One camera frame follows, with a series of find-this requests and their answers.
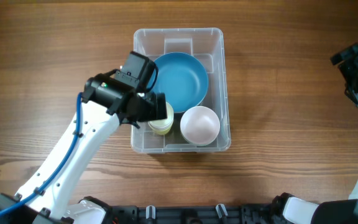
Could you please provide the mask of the pink plastic bowl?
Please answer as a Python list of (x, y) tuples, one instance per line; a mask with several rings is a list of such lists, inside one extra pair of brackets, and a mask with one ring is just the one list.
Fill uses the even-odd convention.
[(217, 114), (205, 106), (190, 108), (180, 120), (181, 135), (196, 146), (211, 144), (217, 138), (220, 127)]

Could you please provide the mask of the cream plastic cup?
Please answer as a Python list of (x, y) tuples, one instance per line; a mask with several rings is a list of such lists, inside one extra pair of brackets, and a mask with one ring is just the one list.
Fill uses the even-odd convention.
[(164, 131), (172, 126), (173, 119), (174, 119), (174, 111), (172, 106), (168, 102), (166, 102), (166, 109), (167, 109), (167, 118), (156, 120), (156, 121), (149, 121), (148, 124), (151, 128), (154, 128), (158, 131)]

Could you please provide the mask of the yellow plastic cup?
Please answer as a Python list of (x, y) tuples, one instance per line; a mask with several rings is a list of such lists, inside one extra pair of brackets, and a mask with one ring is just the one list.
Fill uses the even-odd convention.
[(158, 135), (166, 135), (170, 130), (171, 130), (171, 126), (167, 126), (167, 127), (155, 127), (155, 126), (152, 126), (151, 124), (149, 124), (149, 127), (152, 129), (152, 131), (155, 133), (155, 134), (158, 134)]

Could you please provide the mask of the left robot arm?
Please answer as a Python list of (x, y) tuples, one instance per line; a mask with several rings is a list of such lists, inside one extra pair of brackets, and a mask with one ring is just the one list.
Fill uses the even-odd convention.
[(158, 67), (131, 51), (124, 66), (89, 78), (76, 113), (36, 173), (13, 196), (0, 195), (0, 223), (64, 223), (72, 191), (90, 160), (120, 125), (167, 117), (165, 95), (153, 93)]

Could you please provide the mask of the dark blue plate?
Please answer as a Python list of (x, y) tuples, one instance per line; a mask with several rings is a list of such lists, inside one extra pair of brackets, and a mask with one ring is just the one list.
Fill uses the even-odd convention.
[(185, 112), (204, 100), (209, 78), (198, 59), (186, 53), (173, 52), (157, 58), (155, 64), (158, 72), (153, 72), (147, 86), (154, 93), (165, 94), (174, 112)]

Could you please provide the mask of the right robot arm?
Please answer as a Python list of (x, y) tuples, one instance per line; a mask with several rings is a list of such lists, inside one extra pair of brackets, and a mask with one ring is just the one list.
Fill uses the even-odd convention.
[[(358, 107), (358, 43), (334, 54), (331, 63), (345, 80), (344, 94)], [(270, 214), (290, 223), (358, 223), (358, 180), (347, 200), (316, 204), (283, 194), (272, 202)]]

